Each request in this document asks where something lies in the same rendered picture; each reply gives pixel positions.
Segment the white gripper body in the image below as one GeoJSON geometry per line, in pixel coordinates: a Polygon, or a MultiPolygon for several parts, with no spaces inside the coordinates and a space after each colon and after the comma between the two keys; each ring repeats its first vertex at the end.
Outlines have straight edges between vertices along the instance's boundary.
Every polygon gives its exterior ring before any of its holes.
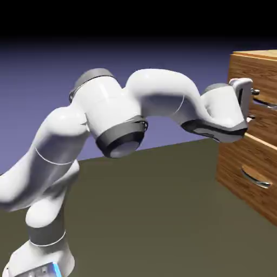
{"type": "Polygon", "coordinates": [[[243,117],[246,119],[249,114],[249,106],[252,102],[253,81],[250,78],[232,78],[229,81],[235,91],[243,117]]]}

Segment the wooden drawer front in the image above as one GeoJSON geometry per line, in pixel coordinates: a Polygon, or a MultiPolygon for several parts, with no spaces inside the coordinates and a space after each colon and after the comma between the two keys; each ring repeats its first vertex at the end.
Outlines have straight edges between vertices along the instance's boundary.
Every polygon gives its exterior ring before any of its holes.
{"type": "Polygon", "coordinates": [[[216,178],[277,226],[277,151],[247,136],[234,143],[221,143],[216,178]],[[242,166],[250,167],[273,184],[267,189],[256,186],[243,176],[242,166]]]}
{"type": "Polygon", "coordinates": [[[252,88],[259,89],[259,95],[252,95],[249,115],[255,119],[248,122],[246,136],[277,151],[277,110],[257,104],[253,98],[277,104],[277,57],[266,54],[264,57],[253,51],[234,52],[230,55],[228,80],[250,78],[252,88]]]}

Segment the light wooden cabinet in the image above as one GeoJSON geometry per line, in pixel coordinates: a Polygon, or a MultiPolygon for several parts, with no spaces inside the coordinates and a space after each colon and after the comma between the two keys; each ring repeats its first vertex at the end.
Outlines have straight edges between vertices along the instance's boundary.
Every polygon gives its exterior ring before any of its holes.
{"type": "Polygon", "coordinates": [[[253,80],[249,128],[219,146],[216,178],[277,226],[277,50],[233,52],[228,78],[236,77],[253,80]]]}

